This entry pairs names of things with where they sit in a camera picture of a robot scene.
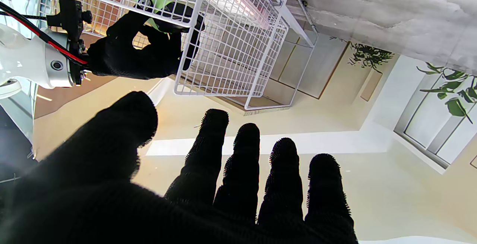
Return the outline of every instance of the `window frame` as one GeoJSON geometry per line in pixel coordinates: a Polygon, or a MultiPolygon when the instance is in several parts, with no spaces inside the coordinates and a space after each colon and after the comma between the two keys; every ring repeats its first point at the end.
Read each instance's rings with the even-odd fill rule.
{"type": "MultiPolygon", "coordinates": [[[[413,95],[411,96],[406,107],[404,108],[404,111],[402,112],[402,115],[397,122],[394,132],[403,139],[405,139],[407,142],[412,144],[414,147],[416,147],[420,152],[422,152],[425,156],[437,163],[439,166],[444,169],[447,169],[451,162],[447,162],[443,158],[439,157],[438,153],[441,148],[446,144],[447,140],[451,137],[453,132],[455,132],[455,130],[458,128],[460,123],[465,119],[465,117],[451,116],[427,148],[425,148],[421,143],[406,134],[406,130],[408,129],[411,121],[416,115],[417,110],[419,109],[419,107],[421,107],[427,96],[435,96],[434,93],[422,92],[420,90],[434,88],[436,83],[439,81],[441,75],[442,74],[424,76],[424,78],[414,91],[413,95]]],[[[474,106],[475,104],[472,106],[472,108],[469,109],[468,112],[472,111],[474,106]]]]}

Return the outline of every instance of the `screw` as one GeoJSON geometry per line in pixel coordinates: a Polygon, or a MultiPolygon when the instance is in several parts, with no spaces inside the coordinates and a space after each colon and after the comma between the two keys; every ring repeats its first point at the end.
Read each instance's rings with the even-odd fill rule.
{"type": "Polygon", "coordinates": [[[51,67],[56,71],[60,71],[61,69],[63,69],[63,64],[59,61],[52,61],[51,67]]]}

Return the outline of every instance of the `glove finger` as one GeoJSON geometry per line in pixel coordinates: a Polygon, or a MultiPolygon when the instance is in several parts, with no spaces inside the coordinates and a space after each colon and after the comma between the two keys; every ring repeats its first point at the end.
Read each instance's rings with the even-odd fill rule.
{"type": "Polygon", "coordinates": [[[169,43],[169,37],[167,37],[167,34],[164,34],[163,32],[160,32],[151,26],[143,25],[139,29],[139,32],[148,37],[148,41],[151,44],[156,44],[160,45],[161,47],[164,47],[169,43]]]}
{"type": "Polygon", "coordinates": [[[227,125],[227,112],[217,109],[206,112],[180,175],[165,193],[166,199],[212,205],[227,125]]]}
{"type": "Polygon", "coordinates": [[[157,112],[148,95],[127,94],[21,178],[15,203],[103,181],[129,180],[139,169],[138,147],[153,137],[156,128],[157,112]]]}
{"type": "Polygon", "coordinates": [[[353,219],[346,203],[339,165],[329,154],[310,162],[308,214],[305,223],[335,243],[354,243],[353,219]]]}
{"type": "Polygon", "coordinates": [[[255,223],[259,191],[260,131],[243,125],[235,137],[234,153],[225,164],[223,184],[214,206],[238,220],[255,223]]]}
{"type": "Polygon", "coordinates": [[[132,45],[134,37],[148,19],[144,14],[129,11],[106,30],[106,35],[132,45]]]}
{"type": "Polygon", "coordinates": [[[184,61],[184,66],[182,67],[183,70],[189,69],[192,60],[196,57],[196,54],[199,51],[199,36],[199,32],[194,29],[192,32],[192,38],[190,39],[189,48],[187,49],[186,60],[184,61]]]}
{"type": "Polygon", "coordinates": [[[276,142],[270,162],[271,171],[265,186],[258,224],[278,234],[286,234],[294,230],[290,221],[303,222],[303,188],[295,143],[289,138],[276,142]]]}

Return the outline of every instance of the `window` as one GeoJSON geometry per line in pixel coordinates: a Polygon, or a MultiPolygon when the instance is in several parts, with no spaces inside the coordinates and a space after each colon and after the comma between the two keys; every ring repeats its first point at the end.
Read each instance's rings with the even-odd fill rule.
{"type": "MultiPolygon", "coordinates": [[[[474,137],[477,125],[465,117],[451,115],[446,100],[440,100],[436,93],[420,91],[437,88],[444,81],[440,75],[426,75],[422,79],[399,118],[395,132],[446,169],[474,137]]],[[[477,123],[475,104],[463,104],[471,120],[477,123]]]]}

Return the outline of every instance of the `white wire basket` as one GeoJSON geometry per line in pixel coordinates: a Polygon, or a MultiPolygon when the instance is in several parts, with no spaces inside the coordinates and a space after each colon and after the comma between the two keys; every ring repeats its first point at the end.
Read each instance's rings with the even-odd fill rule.
{"type": "MultiPolygon", "coordinates": [[[[55,13],[57,0],[47,1],[42,0],[43,13],[55,13]]],[[[274,7],[279,1],[273,0],[152,0],[152,12],[135,8],[138,0],[79,1],[94,15],[85,33],[99,37],[128,10],[189,27],[189,33],[183,34],[184,52],[174,88],[179,95],[262,96],[289,27],[274,7]],[[192,14],[165,10],[171,2],[193,8],[192,14]],[[204,18],[203,31],[195,28],[198,15],[204,18]],[[198,44],[191,43],[194,29],[200,34],[198,44]],[[194,58],[186,56],[191,46],[198,50],[194,58]],[[190,66],[183,70],[186,59],[190,66]]],[[[147,44],[138,34],[134,45],[147,44]]]]}

